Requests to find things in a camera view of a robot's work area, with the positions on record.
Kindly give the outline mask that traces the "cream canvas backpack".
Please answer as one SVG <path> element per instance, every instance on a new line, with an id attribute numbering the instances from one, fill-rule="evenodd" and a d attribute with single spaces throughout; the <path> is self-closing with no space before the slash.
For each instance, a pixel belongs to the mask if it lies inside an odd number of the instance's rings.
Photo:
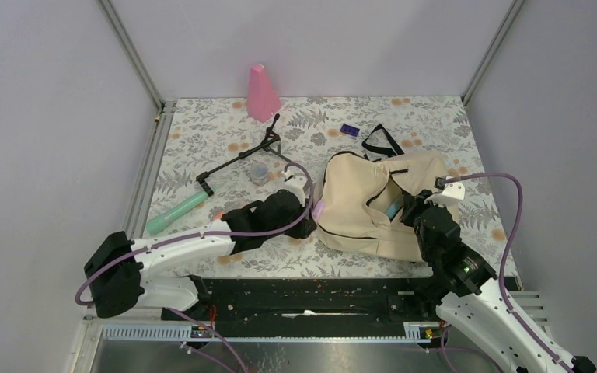
<path id="1" fill-rule="evenodd" d="M 338 152 L 325 165 L 316 188 L 316 201 L 325 203 L 317 237 L 329 249 L 420 263 L 414 230 L 400 221 L 402 209 L 393 220 L 385 212 L 403 192 L 434 190 L 437 177 L 448 172 L 445 157 L 437 150 L 404 152 L 382 125 L 372 133 L 387 144 L 365 139 L 362 155 Z"/>

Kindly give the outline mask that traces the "blue highlighter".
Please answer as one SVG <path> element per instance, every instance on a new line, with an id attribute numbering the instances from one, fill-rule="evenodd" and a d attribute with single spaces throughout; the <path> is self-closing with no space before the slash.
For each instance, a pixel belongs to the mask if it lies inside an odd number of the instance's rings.
<path id="1" fill-rule="evenodd" d="M 385 215 L 390 219 L 393 220 L 398 212 L 403 208 L 402 200 L 395 200 L 392 204 L 386 209 Z"/>

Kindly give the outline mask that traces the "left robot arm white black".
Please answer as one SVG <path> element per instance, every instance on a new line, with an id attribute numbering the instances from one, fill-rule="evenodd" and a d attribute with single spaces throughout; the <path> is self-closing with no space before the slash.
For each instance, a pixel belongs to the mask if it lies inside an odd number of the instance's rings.
<path id="1" fill-rule="evenodd" d="M 303 199 L 281 189 L 225 213 L 209 225 L 148 239 L 109 234 L 84 266 L 86 281 L 75 294 L 103 319 L 131 309 L 166 308 L 201 319 L 210 308 L 197 277 L 169 277 L 167 270 L 205 258 L 258 249 L 279 235 L 303 239 L 313 230 L 312 194 Z"/>

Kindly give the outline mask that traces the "pink highlighter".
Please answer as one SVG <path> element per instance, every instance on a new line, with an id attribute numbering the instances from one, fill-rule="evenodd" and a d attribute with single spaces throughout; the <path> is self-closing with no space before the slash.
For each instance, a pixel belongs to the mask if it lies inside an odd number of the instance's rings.
<path id="1" fill-rule="evenodd" d="M 318 221 L 320 219 L 320 217 L 321 217 L 321 215 L 323 213 L 324 208 L 325 208 L 325 203 L 322 200 L 318 201 L 314 205 L 314 207 L 312 209 L 312 219 L 314 221 Z"/>

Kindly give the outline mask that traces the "clear jar of clips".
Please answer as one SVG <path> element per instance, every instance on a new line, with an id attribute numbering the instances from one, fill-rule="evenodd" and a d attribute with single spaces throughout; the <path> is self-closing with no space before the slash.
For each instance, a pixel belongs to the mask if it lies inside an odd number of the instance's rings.
<path id="1" fill-rule="evenodd" d="M 269 181 L 269 170 L 266 164 L 255 162 L 250 165 L 249 175 L 251 182 L 256 186 L 263 186 Z"/>

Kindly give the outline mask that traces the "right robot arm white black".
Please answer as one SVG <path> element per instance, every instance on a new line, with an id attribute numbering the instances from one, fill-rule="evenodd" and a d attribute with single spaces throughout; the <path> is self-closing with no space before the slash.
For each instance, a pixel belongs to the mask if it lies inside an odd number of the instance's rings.
<path id="1" fill-rule="evenodd" d="M 588 357 L 567 352 L 508 294 L 492 266 L 461 239 L 449 210 L 429 200 L 432 194 L 402 195 L 400 222 L 414 230 L 432 269 L 414 300 L 416 313 L 445 320 L 501 372 L 595 372 Z"/>

